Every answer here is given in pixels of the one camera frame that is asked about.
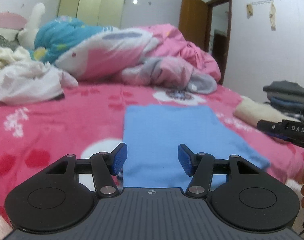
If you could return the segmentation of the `light blue t-shirt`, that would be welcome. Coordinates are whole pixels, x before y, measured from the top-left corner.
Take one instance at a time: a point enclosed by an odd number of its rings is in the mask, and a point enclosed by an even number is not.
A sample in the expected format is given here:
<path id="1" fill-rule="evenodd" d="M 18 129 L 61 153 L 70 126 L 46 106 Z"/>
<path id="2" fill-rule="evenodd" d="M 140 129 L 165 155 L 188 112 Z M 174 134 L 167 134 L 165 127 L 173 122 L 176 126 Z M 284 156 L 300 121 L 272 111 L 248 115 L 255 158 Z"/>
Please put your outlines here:
<path id="1" fill-rule="evenodd" d="M 186 189 L 191 179 L 178 159 L 180 144 L 194 153 L 209 153 L 217 159 L 237 154 L 263 170 L 270 165 L 267 158 L 222 124 L 207 106 L 129 106 L 123 141 L 127 144 L 125 187 Z"/>

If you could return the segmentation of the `stack of dark folded clothes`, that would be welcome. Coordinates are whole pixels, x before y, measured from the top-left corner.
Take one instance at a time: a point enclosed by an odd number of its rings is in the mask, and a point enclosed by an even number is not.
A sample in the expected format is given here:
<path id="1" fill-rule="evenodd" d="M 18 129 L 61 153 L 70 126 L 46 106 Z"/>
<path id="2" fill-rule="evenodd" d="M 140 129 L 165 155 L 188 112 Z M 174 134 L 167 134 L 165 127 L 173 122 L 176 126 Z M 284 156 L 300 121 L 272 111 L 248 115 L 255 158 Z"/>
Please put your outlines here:
<path id="1" fill-rule="evenodd" d="M 298 83 L 273 81 L 264 86 L 269 104 L 284 115 L 304 122 L 304 87 Z"/>

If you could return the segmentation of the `folded beige garment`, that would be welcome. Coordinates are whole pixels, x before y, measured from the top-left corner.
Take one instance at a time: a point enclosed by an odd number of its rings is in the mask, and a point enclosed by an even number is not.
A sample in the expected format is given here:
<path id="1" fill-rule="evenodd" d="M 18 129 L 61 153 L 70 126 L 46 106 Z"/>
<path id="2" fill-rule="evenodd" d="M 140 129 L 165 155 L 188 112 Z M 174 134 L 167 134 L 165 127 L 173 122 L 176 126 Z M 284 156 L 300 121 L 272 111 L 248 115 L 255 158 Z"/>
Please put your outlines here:
<path id="1" fill-rule="evenodd" d="M 246 96 L 241 97 L 241 102 L 237 105 L 233 115 L 253 127 L 256 127 L 260 120 L 269 122 L 281 122 L 282 120 L 300 122 L 295 118 L 284 115 L 270 105 L 255 102 Z"/>

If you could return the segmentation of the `pink floral fleece blanket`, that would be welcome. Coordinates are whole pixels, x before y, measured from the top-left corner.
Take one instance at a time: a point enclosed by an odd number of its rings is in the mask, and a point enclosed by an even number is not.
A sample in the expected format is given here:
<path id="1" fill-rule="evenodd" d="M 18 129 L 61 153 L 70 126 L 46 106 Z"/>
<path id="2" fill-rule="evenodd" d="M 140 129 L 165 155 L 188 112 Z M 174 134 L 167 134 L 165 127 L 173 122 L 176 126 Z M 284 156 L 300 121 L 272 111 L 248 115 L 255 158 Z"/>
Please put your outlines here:
<path id="1" fill-rule="evenodd" d="M 62 100 L 34 105 L 0 105 L 0 215 L 6 214 L 5 198 L 15 186 L 64 155 L 87 159 L 124 142 L 124 118 L 129 106 L 207 106 L 222 124 L 268 159 L 268 174 L 282 183 L 302 177 L 304 150 L 280 144 L 234 117 L 241 96 L 225 87 L 199 95 L 99 84 L 80 85 L 64 95 Z"/>

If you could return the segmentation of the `black garment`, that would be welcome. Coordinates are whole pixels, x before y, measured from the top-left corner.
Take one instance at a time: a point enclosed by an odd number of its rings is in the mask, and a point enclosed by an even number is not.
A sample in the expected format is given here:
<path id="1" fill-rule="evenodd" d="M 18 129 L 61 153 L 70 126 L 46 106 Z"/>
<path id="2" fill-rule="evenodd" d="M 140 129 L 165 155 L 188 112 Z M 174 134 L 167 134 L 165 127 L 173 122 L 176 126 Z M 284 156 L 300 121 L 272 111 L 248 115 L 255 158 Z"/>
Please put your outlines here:
<path id="1" fill-rule="evenodd" d="M 62 94 L 52 98 L 52 100 L 59 101 L 59 100 L 62 100 L 64 98 L 65 98 L 65 95 L 64 95 L 64 93 L 62 93 Z"/>

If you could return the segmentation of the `white crumpled sheet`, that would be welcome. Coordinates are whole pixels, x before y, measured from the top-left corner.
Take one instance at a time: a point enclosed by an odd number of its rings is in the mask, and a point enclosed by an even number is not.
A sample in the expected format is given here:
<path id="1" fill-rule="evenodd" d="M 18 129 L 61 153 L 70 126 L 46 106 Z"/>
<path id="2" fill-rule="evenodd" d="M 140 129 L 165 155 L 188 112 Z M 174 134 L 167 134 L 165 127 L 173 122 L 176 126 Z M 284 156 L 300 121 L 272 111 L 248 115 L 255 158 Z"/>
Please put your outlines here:
<path id="1" fill-rule="evenodd" d="M 0 69 L 0 103 L 24 105 L 53 100 L 77 80 L 64 70 L 38 61 L 18 61 Z"/>

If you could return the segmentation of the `pink grey white duvet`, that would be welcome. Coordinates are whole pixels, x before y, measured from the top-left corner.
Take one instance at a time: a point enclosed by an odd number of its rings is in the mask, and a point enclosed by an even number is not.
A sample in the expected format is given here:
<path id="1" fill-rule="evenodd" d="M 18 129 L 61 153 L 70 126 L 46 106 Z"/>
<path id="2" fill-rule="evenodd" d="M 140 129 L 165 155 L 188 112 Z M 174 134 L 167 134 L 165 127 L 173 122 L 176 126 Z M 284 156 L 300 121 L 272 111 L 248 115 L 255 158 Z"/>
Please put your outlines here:
<path id="1" fill-rule="evenodd" d="M 170 24 L 95 34 L 63 53 L 55 65 L 79 81 L 106 79 L 199 94 L 215 92 L 221 78 L 215 59 Z"/>

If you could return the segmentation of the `wooden framed mirror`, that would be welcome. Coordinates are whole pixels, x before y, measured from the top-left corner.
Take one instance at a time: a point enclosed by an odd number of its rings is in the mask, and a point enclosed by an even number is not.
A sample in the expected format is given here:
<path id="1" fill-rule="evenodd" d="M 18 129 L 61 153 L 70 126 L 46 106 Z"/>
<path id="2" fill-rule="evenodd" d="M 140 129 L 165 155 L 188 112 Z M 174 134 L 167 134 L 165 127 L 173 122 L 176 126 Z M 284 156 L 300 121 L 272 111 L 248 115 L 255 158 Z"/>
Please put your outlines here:
<path id="1" fill-rule="evenodd" d="M 214 48 L 212 49 L 212 56 L 217 61 L 221 73 L 220 85 L 224 82 L 230 45 L 232 0 L 211 0 L 209 2 L 182 0 L 179 18 L 179 31 L 184 38 L 193 42 L 202 50 L 209 52 L 211 28 L 214 26 L 214 9 L 225 4 L 228 5 L 226 36 L 215 32 L 213 37 Z"/>

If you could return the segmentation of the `teal floral quilt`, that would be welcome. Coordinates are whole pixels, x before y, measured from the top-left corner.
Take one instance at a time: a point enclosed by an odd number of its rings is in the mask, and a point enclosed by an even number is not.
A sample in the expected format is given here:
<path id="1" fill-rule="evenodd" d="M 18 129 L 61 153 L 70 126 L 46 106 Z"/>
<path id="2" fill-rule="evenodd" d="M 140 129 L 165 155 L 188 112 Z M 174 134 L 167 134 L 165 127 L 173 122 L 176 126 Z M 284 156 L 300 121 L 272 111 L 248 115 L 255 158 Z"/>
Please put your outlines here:
<path id="1" fill-rule="evenodd" d="M 87 25 L 77 18 L 59 16 L 39 29 L 34 39 L 34 50 L 29 52 L 33 60 L 54 64 L 63 53 L 83 40 L 117 29 L 111 25 Z"/>

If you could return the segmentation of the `cream fleece cloth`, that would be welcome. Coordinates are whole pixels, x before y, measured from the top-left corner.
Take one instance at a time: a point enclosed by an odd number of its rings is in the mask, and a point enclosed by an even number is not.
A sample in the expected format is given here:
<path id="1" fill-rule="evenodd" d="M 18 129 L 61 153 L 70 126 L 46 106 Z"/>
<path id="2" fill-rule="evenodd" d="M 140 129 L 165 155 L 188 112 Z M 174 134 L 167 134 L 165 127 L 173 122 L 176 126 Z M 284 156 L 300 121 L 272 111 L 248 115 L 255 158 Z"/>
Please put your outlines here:
<path id="1" fill-rule="evenodd" d="M 0 69 L 17 61 L 31 61 L 31 56 L 28 50 L 19 46 L 16 50 L 8 47 L 0 47 Z"/>

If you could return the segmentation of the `white plush toy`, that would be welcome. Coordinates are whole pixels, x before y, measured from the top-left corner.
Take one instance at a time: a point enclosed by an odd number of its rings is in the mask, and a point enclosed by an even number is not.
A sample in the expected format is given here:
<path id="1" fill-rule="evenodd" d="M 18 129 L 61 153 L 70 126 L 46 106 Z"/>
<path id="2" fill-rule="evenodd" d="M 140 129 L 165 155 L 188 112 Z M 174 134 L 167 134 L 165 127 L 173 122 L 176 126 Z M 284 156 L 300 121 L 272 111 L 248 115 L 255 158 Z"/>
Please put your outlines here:
<path id="1" fill-rule="evenodd" d="M 25 49 L 34 50 L 34 40 L 39 31 L 41 18 L 45 14 L 45 11 L 45 5 L 43 3 L 37 3 L 32 9 L 27 23 L 23 29 L 18 32 L 18 42 Z"/>

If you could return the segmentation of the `yellow green cabinet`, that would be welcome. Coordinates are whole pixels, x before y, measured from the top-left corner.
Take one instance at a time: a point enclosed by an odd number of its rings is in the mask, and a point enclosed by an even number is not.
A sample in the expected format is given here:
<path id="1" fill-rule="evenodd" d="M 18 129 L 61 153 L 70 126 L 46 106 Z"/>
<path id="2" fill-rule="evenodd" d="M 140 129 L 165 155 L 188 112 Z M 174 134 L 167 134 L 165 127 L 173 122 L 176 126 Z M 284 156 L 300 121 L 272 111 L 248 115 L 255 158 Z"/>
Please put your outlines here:
<path id="1" fill-rule="evenodd" d="M 125 0 L 60 0 L 57 15 L 79 19 L 87 25 L 120 28 Z"/>

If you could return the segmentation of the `grey green pillow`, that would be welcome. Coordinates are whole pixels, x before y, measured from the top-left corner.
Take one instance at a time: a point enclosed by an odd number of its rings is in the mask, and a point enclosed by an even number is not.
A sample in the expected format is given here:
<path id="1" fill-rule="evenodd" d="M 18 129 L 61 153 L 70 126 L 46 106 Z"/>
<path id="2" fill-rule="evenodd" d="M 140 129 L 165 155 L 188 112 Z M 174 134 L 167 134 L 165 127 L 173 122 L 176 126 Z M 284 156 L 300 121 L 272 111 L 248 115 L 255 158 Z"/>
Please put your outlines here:
<path id="1" fill-rule="evenodd" d="M 19 43 L 17 40 L 9 41 L 2 35 L 0 35 L 0 47 L 10 48 L 11 50 L 15 51 L 19 47 Z"/>

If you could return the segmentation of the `white headboard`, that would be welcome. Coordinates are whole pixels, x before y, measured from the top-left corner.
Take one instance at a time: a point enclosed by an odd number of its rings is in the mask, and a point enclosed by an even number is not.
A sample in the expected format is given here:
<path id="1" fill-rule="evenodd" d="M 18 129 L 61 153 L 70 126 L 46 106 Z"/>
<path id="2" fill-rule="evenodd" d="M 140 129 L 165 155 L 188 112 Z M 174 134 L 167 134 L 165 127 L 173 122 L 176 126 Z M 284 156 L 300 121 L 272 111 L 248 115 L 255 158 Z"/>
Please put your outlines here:
<path id="1" fill-rule="evenodd" d="M 26 18 L 11 12 L 0 13 L 0 35 L 13 41 L 20 29 L 27 23 Z"/>

